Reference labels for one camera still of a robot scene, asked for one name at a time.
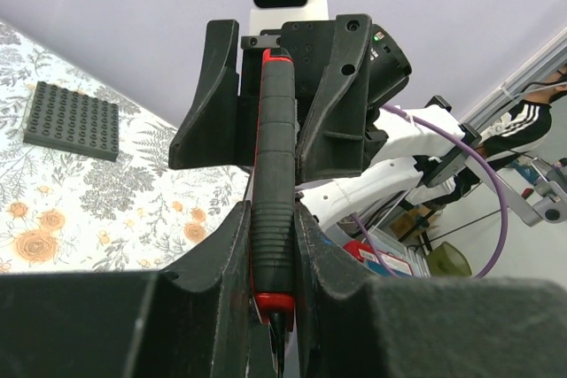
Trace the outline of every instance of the floral tablecloth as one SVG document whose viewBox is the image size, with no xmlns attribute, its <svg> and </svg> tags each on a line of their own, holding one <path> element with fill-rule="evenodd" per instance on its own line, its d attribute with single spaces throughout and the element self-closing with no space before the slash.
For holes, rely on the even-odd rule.
<svg viewBox="0 0 567 378">
<path fill-rule="evenodd" d="M 118 104 L 115 163 L 22 142 L 38 81 Z M 174 134 L 0 23 L 0 273 L 161 268 L 210 235 L 242 199 L 247 175 L 168 170 Z"/>
</svg>

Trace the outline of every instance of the red and black handle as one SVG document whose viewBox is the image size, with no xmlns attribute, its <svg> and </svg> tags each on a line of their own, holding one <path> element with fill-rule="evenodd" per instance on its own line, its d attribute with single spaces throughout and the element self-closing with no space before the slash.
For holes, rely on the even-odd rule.
<svg viewBox="0 0 567 378">
<path fill-rule="evenodd" d="M 293 327 L 293 212 L 296 105 L 294 67 L 285 49 L 262 58 L 252 187 L 251 268 L 260 318 L 284 313 Z"/>
</svg>

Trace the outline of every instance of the gray lego brick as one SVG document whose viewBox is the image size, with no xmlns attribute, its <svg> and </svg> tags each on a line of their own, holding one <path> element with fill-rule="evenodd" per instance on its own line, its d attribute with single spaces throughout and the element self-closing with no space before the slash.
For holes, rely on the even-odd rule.
<svg viewBox="0 0 567 378">
<path fill-rule="evenodd" d="M 115 161 L 118 105 L 37 83 L 24 143 Z"/>
</svg>

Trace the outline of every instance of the cardboard box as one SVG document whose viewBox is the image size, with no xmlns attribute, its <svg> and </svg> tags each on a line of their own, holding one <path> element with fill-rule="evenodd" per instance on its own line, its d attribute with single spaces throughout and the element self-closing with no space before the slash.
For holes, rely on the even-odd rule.
<svg viewBox="0 0 567 378">
<path fill-rule="evenodd" d="M 390 230 L 398 239 L 404 236 L 420 219 L 425 217 L 431 210 L 427 207 L 416 207 L 409 212 L 404 213 L 399 219 L 395 220 L 390 225 Z M 432 224 L 439 217 L 441 212 L 436 212 L 433 214 L 422 226 L 417 228 L 411 233 L 410 238 L 414 238 L 420 235 L 425 230 L 432 230 L 435 227 Z"/>
</svg>

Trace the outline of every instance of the black and white striped sleeve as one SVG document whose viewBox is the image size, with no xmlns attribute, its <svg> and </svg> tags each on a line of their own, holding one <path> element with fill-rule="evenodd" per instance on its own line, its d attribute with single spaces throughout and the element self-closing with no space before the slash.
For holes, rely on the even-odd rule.
<svg viewBox="0 0 567 378">
<path fill-rule="evenodd" d="M 486 159 L 495 161 L 518 152 L 533 150 L 543 142 L 550 128 L 551 115 L 548 107 L 526 104 L 499 135 L 483 141 Z"/>
</svg>

